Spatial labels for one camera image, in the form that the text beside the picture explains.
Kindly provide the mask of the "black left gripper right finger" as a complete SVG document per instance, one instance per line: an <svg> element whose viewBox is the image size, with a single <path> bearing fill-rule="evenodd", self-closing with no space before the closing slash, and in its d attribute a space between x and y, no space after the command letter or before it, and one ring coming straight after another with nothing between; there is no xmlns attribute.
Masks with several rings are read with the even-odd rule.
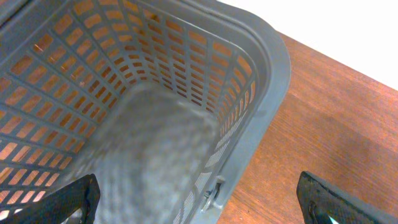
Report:
<svg viewBox="0 0 398 224"><path fill-rule="evenodd" d="M397 217L308 171L301 172L296 194L305 223L397 223Z"/></svg>

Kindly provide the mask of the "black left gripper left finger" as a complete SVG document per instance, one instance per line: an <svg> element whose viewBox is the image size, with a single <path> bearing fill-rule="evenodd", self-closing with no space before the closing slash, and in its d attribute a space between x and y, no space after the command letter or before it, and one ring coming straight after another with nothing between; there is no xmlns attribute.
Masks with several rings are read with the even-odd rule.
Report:
<svg viewBox="0 0 398 224"><path fill-rule="evenodd" d="M99 200L97 178L89 174L23 208L1 223L62 223L77 210L82 211L78 223L93 223Z"/></svg>

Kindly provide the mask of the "grey plastic mesh basket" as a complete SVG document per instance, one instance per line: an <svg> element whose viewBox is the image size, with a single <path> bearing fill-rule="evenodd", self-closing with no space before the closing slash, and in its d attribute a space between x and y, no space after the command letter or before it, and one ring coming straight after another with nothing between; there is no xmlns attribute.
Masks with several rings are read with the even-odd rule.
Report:
<svg viewBox="0 0 398 224"><path fill-rule="evenodd" d="M216 223L290 76L219 1L2 1L1 221L94 174L93 223Z"/></svg>

